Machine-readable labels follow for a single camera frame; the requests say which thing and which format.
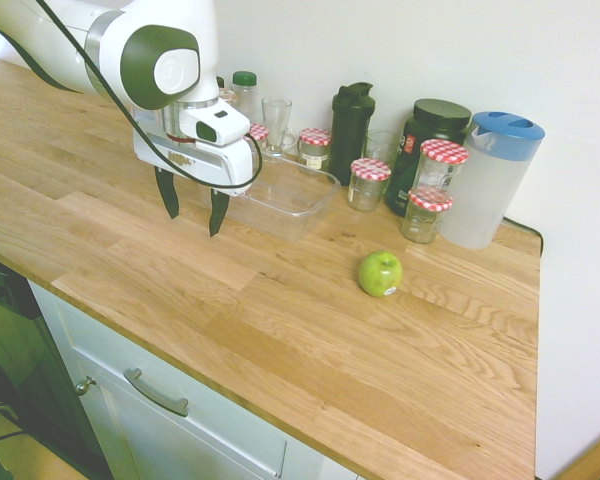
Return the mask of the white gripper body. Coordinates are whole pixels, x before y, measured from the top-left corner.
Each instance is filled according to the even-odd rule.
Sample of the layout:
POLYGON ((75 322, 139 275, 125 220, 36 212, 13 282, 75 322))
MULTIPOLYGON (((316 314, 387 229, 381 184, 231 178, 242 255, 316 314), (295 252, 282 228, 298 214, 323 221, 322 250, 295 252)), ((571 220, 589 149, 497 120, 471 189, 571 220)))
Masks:
POLYGON ((174 175, 184 177, 188 174, 198 182, 224 186, 221 192, 230 196, 239 195, 249 188, 249 185, 242 186, 253 176, 252 151, 245 139, 216 146, 187 138, 181 133, 167 134, 162 125, 162 111, 134 108, 132 116, 158 152, 175 165, 176 169, 157 155, 134 131, 133 147, 139 160, 174 175))

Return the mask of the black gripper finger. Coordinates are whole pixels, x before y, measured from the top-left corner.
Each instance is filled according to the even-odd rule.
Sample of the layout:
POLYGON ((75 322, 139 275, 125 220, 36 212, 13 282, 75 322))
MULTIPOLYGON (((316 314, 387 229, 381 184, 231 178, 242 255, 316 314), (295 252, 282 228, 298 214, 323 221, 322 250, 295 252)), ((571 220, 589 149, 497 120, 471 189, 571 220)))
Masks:
POLYGON ((211 214, 209 217, 209 235, 217 235, 224 222, 229 207, 229 196, 219 190, 212 189, 210 193, 211 214))
POLYGON ((179 199, 174 184, 174 174, 165 169, 155 167, 156 184, 165 209, 171 219, 179 215, 179 199))

